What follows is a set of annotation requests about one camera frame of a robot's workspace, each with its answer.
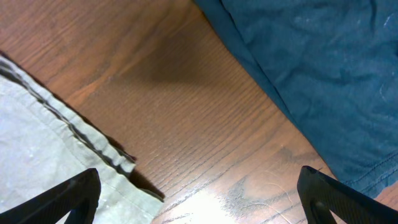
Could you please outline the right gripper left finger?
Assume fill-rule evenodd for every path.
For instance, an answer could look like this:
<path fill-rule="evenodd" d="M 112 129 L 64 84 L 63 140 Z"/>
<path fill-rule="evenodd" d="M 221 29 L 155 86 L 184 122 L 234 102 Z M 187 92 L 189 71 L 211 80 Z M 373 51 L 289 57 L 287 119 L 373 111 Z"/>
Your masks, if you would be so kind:
<path fill-rule="evenodd" d="M 1 214 L 6 224 L 93 223 L 99 204 L 101 182 L 95 168 L 58 184 L 46 192 Z"/>

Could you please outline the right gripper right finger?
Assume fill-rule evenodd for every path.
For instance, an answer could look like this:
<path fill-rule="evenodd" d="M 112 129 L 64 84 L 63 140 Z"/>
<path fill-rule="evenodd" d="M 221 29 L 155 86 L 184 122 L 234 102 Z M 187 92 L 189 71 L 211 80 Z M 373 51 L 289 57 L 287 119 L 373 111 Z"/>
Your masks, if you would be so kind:
<path fill-rule="evenodd" d="M 338 182 L 324 173 L 303 166 L 297 191 L 309 223 L 397 223 L 397 211 Z"/>

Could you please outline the light khaki shorts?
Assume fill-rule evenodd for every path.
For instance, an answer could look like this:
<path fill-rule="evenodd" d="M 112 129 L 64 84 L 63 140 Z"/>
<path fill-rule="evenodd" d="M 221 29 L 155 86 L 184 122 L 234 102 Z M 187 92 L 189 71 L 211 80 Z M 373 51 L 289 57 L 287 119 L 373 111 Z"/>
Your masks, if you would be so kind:
<path fill-rule="evenodd" d="M 104 134 L 1 58 L 2 212 L 95 168 L 101 181 L 95 223 L 150 223 L 163 203 L 129 181 L 134 167 Z"/>

